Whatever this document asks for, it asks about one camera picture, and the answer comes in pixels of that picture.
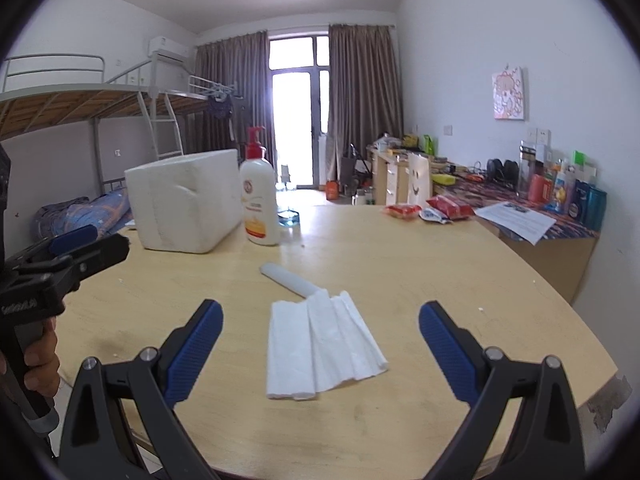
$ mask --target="blue bedding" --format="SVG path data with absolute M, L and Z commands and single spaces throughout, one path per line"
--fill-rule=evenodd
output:
M 132 219 L 127 189 L 116 189 L 93 201 L 84 196 L 41 207 L 31 221 L 31 234 L 42 240 L 94 225 L 102 238 L 118 232 Z

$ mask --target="bunk bed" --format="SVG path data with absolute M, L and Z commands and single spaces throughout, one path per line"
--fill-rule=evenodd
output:
M 62 66 L 17 70 L 15 62 L 53 59 L 81 60 L 84 66 Z M 174 64 L 185 74 L 186 88 L 162 88 L 158 83 L 161 64 Z M 148 80 L 143 69 L 148 66 Z M 94 166 L 99 186 L 99 198 L 90 201 L 80 197 L 68 203 L 43 206 L 31 222 L 34 238 L 61 234 L 86 224 L 95 224 L 98 231 L 108 234 L 130 219 L 129 201 L 124 178 L 105 180 L 100 154 L 100 122 L 112 118 L 142 117 L 145 120 L 157 160 L 183 155 L 178 116 L 206 110 L 209 100 L 222 101 L 236 94 L 234 86 L 197 77 L 181 61 L 153 53 L 149 59 L 105 80 L 105 60 L 91 54 L 34 54 L 13 56 L 5 60 L 0 92 L 0 141 L 35 130 L 62 124 L 89 121 L 92 126 Z M 86 73 L 97 76 L 98 82 L 46 84 L 6 90 L 12 78 L 50 72 Z M 175 147 L 168 152 L 158 149 L 158 126 L 169 123 L 174 130 Z

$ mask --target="red pump nozzle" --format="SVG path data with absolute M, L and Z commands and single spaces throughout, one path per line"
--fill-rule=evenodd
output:
M 249 133 L 249 143 L 246 146 L 245 158 L 251 160 L 252 158 L 264 158 L 264 153 L 267 151 L 263 145 L 260 144 L 260 132 L 266 130 L 264 126 L 252 126 L 247 131 Z

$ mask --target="upper bunk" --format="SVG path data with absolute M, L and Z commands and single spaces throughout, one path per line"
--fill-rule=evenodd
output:
M 10 71 L 12 62 L 16 60 L 39 58 L 95 60 L 101 67 L 38 67 L 33 70 Z M 6 60 L 2 92 L 0 92 L 0 140 L 60 124 L 143 116 L 146 110 L 142 109 L 142 101 L 146 109 L 155 108 L 156 116 L 169 116 L 172 112 L 167 109 L 165 100 L 157 99 L 161 94 L 168 97 L 175 115 L 201 112 L 207 107 L 209 95 L 231 95 L 234 92 L 233 88 L 224 87 L 194 75 L 189 75 L 185 91 L 162 88 L 156 84 L 160 62 L 179 64 L 185 72 L 188 72 L 182 63 L 158 53 L 107 81 L 104 80 L 105 62 L 101 56 L 36 54 L 10 57 Z M 145 78 L 141 74 L 147 65 L 150 65 L 150 76 L 148 84 L 144 84 Z M 100 82 L 45 84 L 5 91 L 10 78 L 50 72 L 97 73 L 100 76 Z

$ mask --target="glass door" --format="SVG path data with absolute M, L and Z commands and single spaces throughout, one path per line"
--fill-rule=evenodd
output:
M 317 188 L 329 117 L 328 36 L 271 41 L 270 68 L 278 177 L 285 166 L 293 184 Z

